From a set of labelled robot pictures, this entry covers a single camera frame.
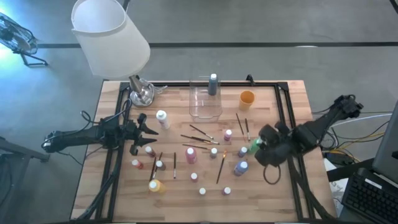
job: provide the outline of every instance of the yellow paint bottle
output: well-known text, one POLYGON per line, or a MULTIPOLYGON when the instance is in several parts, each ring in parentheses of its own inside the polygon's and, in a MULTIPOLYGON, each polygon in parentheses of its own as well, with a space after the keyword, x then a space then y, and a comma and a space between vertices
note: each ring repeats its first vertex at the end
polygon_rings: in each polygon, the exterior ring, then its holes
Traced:
POLYGON ((161 194, 166 191, 166 186, 158 180, 151 180, 149 182, 149 190, 151 192, 158 192, 161 194))

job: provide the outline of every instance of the clear plastic container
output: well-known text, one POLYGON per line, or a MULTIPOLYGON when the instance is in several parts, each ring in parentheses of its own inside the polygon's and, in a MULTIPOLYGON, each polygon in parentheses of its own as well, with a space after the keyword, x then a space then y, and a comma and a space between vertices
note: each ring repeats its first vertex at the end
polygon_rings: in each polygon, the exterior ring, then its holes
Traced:
POLYGON ((221 82, 218 78, 217 94, 208 94, 210 76, 190 79, 189 113, 194 122, 215 122, 223 113, 221 107, 221 82))

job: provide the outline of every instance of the gray bottle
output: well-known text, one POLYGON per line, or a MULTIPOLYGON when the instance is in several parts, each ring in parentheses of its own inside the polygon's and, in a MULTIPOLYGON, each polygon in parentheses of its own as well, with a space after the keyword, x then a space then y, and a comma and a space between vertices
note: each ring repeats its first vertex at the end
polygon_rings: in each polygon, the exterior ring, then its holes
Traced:
POLYGON ((217 94, 218 78, 216 74, 211 74, 209 78, 208 92, 210 96, 215 96, 217 94))

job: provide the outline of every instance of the fan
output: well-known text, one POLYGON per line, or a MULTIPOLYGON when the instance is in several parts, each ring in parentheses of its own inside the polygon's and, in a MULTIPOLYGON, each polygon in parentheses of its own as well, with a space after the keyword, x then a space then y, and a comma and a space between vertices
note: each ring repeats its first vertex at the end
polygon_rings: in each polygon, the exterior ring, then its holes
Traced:
POLYGON ((24 64, 31 65, 45 65, 48 63, 38 57, 33 56, 37 52, 36 38, 32 32, 23 28, 18 23, 13 21, 10 17, 0 12, 0 43, 12 50, 14 54, 19 54, 24 64), (41 61, 40 63, 28 63, 26 56, 41 61))

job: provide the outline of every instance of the orange cup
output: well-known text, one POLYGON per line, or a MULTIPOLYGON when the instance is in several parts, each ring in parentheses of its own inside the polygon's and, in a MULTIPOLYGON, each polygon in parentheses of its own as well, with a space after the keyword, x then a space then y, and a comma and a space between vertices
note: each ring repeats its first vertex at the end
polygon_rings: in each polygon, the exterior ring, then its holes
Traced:
POLYGON ((241 93, 239 98, 239 109, 248 110, 256 99, 255 94, 252 91, 245 90, 241 93))

